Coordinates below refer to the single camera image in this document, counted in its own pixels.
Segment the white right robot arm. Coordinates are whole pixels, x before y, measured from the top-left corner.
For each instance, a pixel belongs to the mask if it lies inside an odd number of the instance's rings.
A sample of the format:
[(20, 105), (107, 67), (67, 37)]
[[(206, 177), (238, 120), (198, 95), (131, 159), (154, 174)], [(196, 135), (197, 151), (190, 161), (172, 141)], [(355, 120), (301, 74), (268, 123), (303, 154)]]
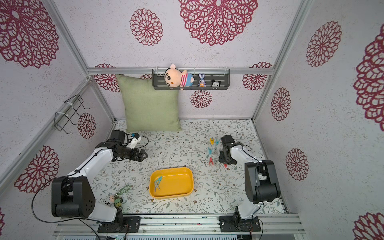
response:
[(239, 220), (251, 220), (264, 202), (272, 202), (281, 196), (275, 164), (251, 155), (251, 148), (241, 143), (224, 143), (219, 162), (244, 166), (245, 192), (247, 200), (236, 210)]

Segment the yellow plastic storage box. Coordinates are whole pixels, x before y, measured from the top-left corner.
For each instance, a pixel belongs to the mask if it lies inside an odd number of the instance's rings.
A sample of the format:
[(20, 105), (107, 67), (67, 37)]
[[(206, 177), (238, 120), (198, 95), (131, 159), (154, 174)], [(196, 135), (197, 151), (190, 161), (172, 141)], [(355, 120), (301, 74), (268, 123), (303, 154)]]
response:
[[(160, 190), (155, 192), (155, 180), (160, 176), (163, 177)], [(185, 197), (194, 190), (194, 176), (187, 167), (157, 170), (150, 177), (149, 187), (150, 195), (154, 199)]]

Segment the grey clothespin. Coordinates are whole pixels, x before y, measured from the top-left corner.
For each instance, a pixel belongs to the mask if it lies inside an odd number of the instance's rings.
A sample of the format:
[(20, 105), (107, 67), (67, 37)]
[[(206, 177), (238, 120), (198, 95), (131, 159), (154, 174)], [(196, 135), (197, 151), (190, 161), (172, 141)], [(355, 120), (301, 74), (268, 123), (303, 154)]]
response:
[(159, 186), (159, 182), (158, 181), (155, 181), (155, 192), (157, 190), (160, 190), (160, 186)]

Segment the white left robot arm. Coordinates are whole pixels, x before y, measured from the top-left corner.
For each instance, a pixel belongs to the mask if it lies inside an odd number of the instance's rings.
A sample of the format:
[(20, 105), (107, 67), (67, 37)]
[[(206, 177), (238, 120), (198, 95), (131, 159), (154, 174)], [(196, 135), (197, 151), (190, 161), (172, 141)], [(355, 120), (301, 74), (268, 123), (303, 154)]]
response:
[(102, 223), (116, 220), (118, 210), (96, 201), (91, 182), (110, 162), (125, 159), (142, 162), (148, 158), (143, 149), (122, 146), (118, 141), (97, 145), (94, 152), (67, 176), (53, 179), (52, 215), (59, 218), (82, 218)]

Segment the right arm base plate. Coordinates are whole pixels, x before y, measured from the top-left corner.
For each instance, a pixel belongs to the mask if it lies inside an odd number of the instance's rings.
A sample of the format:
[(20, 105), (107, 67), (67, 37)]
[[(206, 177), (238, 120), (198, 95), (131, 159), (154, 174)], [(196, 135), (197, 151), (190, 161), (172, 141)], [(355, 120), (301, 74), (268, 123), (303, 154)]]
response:
[(258, 217), (249, 220), (242, 219), (238, 214), (219, 216), (221, 232), (261, 232), (262, 227)]

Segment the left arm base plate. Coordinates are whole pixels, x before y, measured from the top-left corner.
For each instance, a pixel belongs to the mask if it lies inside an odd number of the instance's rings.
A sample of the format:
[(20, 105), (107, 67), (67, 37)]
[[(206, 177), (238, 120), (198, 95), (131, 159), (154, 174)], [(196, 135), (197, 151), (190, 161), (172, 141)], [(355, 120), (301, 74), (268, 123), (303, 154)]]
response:
[(97, 232), (101, 234), (109, 233), (138, 233), (141, 217), (118, 217), (109, 223), (100, 223)]

